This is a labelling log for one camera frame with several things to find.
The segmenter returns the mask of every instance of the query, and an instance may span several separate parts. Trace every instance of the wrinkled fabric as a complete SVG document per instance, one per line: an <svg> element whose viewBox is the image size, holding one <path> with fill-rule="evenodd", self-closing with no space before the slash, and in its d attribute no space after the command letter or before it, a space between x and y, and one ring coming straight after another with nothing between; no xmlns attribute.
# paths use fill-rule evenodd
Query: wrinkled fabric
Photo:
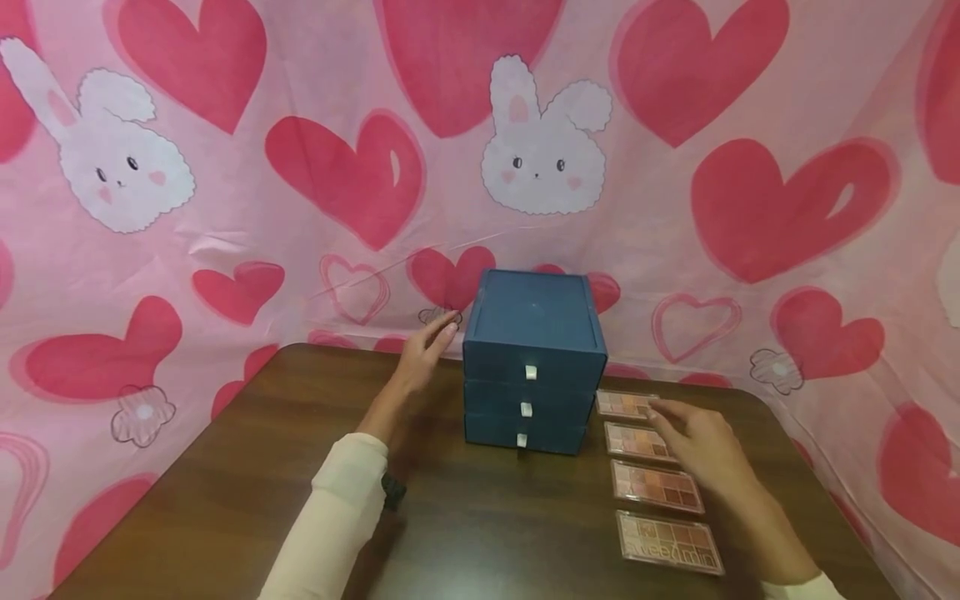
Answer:
<svg viewBox="0 0 960 600"><path fill-rule="evenodd" d="M587 275L609 373L758 396L902 596L960 587L955 3L7 0L0 37L4 598L279 348L398 351L490 267Z"/></svg>

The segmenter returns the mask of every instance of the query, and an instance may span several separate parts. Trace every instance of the eyeshadow palette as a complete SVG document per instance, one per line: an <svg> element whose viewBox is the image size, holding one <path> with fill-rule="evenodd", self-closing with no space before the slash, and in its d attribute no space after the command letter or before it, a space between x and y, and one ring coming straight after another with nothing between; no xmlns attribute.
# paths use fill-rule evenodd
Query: eyeshadow palette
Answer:
<svg viewBox="0 0 960 600"><path fill-rule="evenodd" d="M605 422L607 429L607 451L610 454L622 454L651 461L676 463L675 457L666 447L666 442L653 429L628 427Z"/></svg>
<svg viewBox="0 0 960 600"><path fill-rule="evenodd" d="M623 558L723 575L720 552L710 528L702 523L648 518L617 511Z"/></svg>
<svg viewBox="0 0 960 600"><path fill-rule="evenodd" d="M650 408L651 398L659 398L659 396L597 390L597 412L609 417L647 420L647 409Z"/></svg>
<svg viewBox="0 0 960 600"><path fill-rule="evenodd" d="M698 515L704 513L697 484L686 473L637 467L622 461L611 461L611 465L613 497Z"/></svg>

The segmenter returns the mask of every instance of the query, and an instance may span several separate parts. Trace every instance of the forearm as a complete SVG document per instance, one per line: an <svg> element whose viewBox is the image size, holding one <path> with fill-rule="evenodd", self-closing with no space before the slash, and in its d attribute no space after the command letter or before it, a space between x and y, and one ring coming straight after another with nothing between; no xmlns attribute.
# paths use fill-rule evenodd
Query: forearm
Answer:
<svg viewBox="0 0 960 600"><path fill-rule="evenodd" d="M260 600L341 596L357 554L380 519L386 466L387 447L379 440L354 433L333 445Z"/></svg>
<svg viewBox="0 0 960 600"><path fill-rule="evenodd" d="M389 446L400 423L406 417L409 397L409 385L398 377L392 377L373 399L367 414L357 426L357 433L374 436Z"/></svg>
<svg viewBox="0 0 960 600"><path fill-rule="evenodd" d="M728 505L742 525L762 581L798 586L820 575L783 508L760 484L731 498Z"/></svg>

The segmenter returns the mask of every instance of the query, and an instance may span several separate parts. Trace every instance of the black bracelet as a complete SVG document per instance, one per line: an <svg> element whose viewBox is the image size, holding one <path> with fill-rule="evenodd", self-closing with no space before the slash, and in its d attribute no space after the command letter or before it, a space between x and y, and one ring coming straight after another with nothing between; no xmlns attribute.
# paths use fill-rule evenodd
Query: black bracelet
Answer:
<svg viewBox="0 0 960 600"><path fill-rule="evenodd" d="M407 493L407 487L395 480L390 473L383 473L380 486L387 494L387 498L383 501L383 508L395 513L400 508L400 501Z"/></svg>

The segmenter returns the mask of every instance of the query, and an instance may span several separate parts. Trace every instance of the hand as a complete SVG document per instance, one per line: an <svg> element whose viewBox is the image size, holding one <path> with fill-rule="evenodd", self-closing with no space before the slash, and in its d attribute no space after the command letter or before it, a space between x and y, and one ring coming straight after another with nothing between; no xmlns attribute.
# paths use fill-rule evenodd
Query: hand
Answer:
<svg viewBox="0 0 960 600"><path fill-rule="evenodd" d="M457 334L458 327L453 322L456 316L456 311L448 312L407 339L391 383L399 386L405 394L419 392L426 387L440 355Z"/></svg>
<svg viewBox="0 0 960 600"><path fill-rule="evenodd" d="M677 400L652 399L650 406L650 422L680 464L705 488L734 508L765 494L723 415ZM664 413L684 425L683 433L674 428Z"/></svg>

